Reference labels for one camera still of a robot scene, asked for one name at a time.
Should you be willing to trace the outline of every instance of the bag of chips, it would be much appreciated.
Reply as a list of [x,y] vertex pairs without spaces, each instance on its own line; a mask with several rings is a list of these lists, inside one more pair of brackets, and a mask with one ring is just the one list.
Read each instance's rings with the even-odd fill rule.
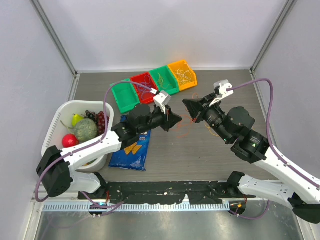
[[[121,116],[121,122],[127,119]],[[151,130],[140,134],[139,141],[112,154],[109,167],[145,171]]]

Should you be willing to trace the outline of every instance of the pear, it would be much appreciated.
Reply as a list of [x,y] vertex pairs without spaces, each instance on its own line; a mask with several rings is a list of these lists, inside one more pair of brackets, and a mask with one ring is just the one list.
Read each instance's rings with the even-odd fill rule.
[[72,126],[74,127],[78,122],[80,122],[82,119],[84,119],[83,116],[79,115],[79,114],[73,114],[73,117],[72,117]]

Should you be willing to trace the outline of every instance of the white wall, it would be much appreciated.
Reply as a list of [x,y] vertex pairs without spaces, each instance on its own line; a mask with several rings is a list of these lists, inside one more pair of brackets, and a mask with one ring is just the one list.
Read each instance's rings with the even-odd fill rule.
[[73,78],[29,1],[2,0],[0,23],[0,238],[21,240],[41,147]]
[[[274,84],[271,123],[281,151],[320,178],[320,1],[295,4],[256,71]],[[260,84],[264,104],[269,87]]]
[[251,67],[286,0],[40,0],[79,71]]

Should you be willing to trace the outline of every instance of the orange bin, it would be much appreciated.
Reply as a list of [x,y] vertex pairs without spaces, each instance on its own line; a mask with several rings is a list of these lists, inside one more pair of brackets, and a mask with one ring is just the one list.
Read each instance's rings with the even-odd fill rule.
[[170,63],[168,64],[168,67],[176,78],[180,91],[198,85],[197,76],[195,72],[189,67],[186,60]]

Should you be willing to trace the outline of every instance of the cable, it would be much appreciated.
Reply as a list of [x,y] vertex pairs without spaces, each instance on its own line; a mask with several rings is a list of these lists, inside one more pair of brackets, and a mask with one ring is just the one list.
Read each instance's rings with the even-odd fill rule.
[[90,203],[92,203],[93,205],[95,205],[96,207],[100,208],[100,209],[113,209],[113,208],[118,208],[120,207],[122,204],[124,204],[123,201],[115,204],[115,205],[112,205],[112,206],[101,206],[99,205],[98,203],[94,202],[84,191],[80,191],[80,193],[83,194],[83,196],[85,196],[86,199],[89,200]]
[[301,178],[303,178],[304,180],[306,180],[307,182],[309,182],[310,184],[312,184],[313,186],[315,186],[317,189],[320,188],[320,185],[313,182],[311,179],[309,179],[308,177],[306,177],[303,173],[299,172],[297,169],[295,169],[292,165],[287,165],[287,161],[285,159],[283,159],[283,156],[281,156],[275,149],[274,144],[271,141],[271,134],[270,134],[270,115],[271,115],[271,108],[272,108],[272,104],[274,101],[274,86],[271,82],[270,79],[268,78],[259,78],[256,80],[252,80],[252,81],[248,81],[246,83],[243,83],[239,86],[236,87],[232,87],[232,88],[228,88],[226,91],[232,91],[232,90],[236,90],[245,86],[248,86],[250,84],[254,84],[257,82],[267,82],[270,86],[270,103],[269,103],[269,108],[268,108],[268,113],[266,116],[266,136],[268,139],[268,143],[270,145],[270,148],[272,149],[273,153],[278,157],[279,160],[281,160],[281,162],[283,162],[288,168],[290,168],[292,171],[294,171],[296,174],[298,174]]
[[262,217],[267,213],[267,211],[268,211],[268,209],[269,209],[269,206],[270,206],[270,200],[268,200],[268,202],[267,202],[267,204],[266,204],[266,207],[265,207],[264,212],[263,212],[260,216],[256,216],[256,217],[242,216],[242,215],[240,215],[240,214],[237,214],[237,212],[238,212],[238,208],[236,209],[236,211],[235,211],[235,212],[234,212],[234,211],[232,211],[232,210],[230,210],[229,212],[230,212],[231,214],[233,214],[233,215],[235,215],[235,216],[239,217],[239,218],[242,218],[242,219],[247,219],[247,220],[258,220],[258,219],[262,218]]
[[[112,214],[115,210],[117,210],[121,205],[122,205],[122,204],[118,205],[117,207],[115,207],[114,209],[112,209],[112,210],[110,210],[110,211],[107,211],[107,212],[105,212],[105,213],[99,214],[99,215],[97,215],[97,216],[98,216],[98,217],[103,217],[103,216],[110,215],[110,214]],[[71,224],[70,226],[57,226],[57,225],[54,225],[54,223],[53,223],[54,217],[51,217],[51,218],[48,217],[48,221],[49,221],[49,222],[48,222],[47,226],[45,227],[45,229],[44,229],[44,231],[43,231],[43,234],[42,234],[42,236],[41,236],[40,239],[43,240],[43,239],[45,238],[45,236],[46,236],[46,234],[47,234],[47,231],[49,230],[49,226],[52,226],[52,227],[55,228],[55,229],[62,229],[62,230],[71,229],[71,228],[74,228],[74,227],[75,227],[76,225],[78,225],[79,223],[83,222],[84,220],[87,220],[87,219],[89,219],[89,218],[95,218],[95,217],[96,217],[96,215],[93,215],[93,216],[92,216],[92,215],[88,214],[88,216],[80,219],[79,221]]]
[[[151,80],[151,77],[149,75],[145,75],[144,76],[144,82],[141,82],[142,85],[144,86],[147,86],[148,88],[152,88],[152,80]],[[139,92],[139,94],[141,95],[140,98],[143,100],[143,99],[147,99],[147,98],[151,98],[152,97],[152,93],[148,90],[146,90],[145,87],[141,87],[141,86],[138,86],[136,88]]]
[[[192,94],[192,98],[191,98],[191,99],[194,99],[195,95],[196,95],[196,97],[199,99],[198,93],[196,93],[196,92],[195,92],[194,94]],[[185,134],[183,134],[183,135],[177,136],[177,137],[176,137],[177,139],[184,138],[184,137],[188,136],[188,135],[189,135],[189,129],[190,129],[189,126],[192,126],[193,123],[194,123],[193,120],[192,120],[192,118],[191,118],[189,115],[182,114],[181,117],[183,117],[183,116],[187,117],[187,118],[190,120],[190,122],[189,122],[189,123],[186,123],[186,124],[182,124],[182,122],[183,122],[183,120],[182,120],[182,122],[178,122],[178,124],[176,125],[176,128],[175,128],[175,129],[172,129],[172,130],[171,130],[171,131],[179,131],[179,130],[180,130],[181,128],[183,128],[183,127],[188,127],[188,128],[187,128],[187,133],[185,133]]]
[[[58,162],[60,162],[61,160],[63,160],[64,158],[66,158],[66,157],[68,157],[68,156],[70,156],[70,155],[72,155],[72,154],[78,153],[78,152],[80,152],[80,151],[82,151],[82,150],[85,150],[85,149],[88,149],[88,148],[90,148],[90,147],[92,147],[92,146],[97,145],[98,143],[100,143],[101,141],[103,141],[103,140],[106,138],[106,135],[107,135],[107,132],[108,132],[108,119],[107,119],[107,107],[106,107],[107,95],[108,95],[108,93],[110,92],[110,90],[111,90],[114,86],[116,86],[116,85],[118,85],[118,84],[133,84],[133,85],[137,85],[137,86],[143,87],[143,88],[145,88],[145,89],[148,89],[149,91],[152,90],[152,89],[151,89],[150,87],[148,87],[148,86],[145,86],[145,85],[143,85],[143,84],[140,84],[140,83],[137,83],[137,82],[133,82],[133,81],[119,81],[119,82],[116,82],[116,83],[112,84],[112,85],[108,88],[108,90],[105,92],[104,99],[103,99],[103,112],[104,112],[104,120],[105,120],[105,129],[106,129],[106,131],[104,131],[104,134],[102,135],[101,139],[99,139],[99,140],[97,140],[96,142],[91,143],[91,144],[89,144],[89,145],[87,145],[87,146],[84,146],[84,147],[81,147],[81,148],[79,148],[79,149],[77,149],[77,150],[74,150],[74,151],[72,151],[72,152],[69,152],[69,153],[67,153],[67,154],[59,157],[57,160],[53,161],[53,162],[42,172],[42,174],[41,174],[40,177],[39,177],[38,182],[36,183],[35,191],[34,191],[34,198],[35,198],[35,200],[36,200],[37,202],[43,203],[45,200],[47,200],[47,199],[49,198],[49,195],[47,195],[47,196],[44,197],[43,199],[40,199],[40,198],[39,198],[39,187],[40,187],[40,184],[41,184],[42,180],[44,179],[45,175],[47,174],[47,172],[48,172],[55,164],[57,164]],[[89,201],[92,201],[92,200],[89,198],[89,196],[86,195],[84,192],[82,192],[82,194],[83,194]]]

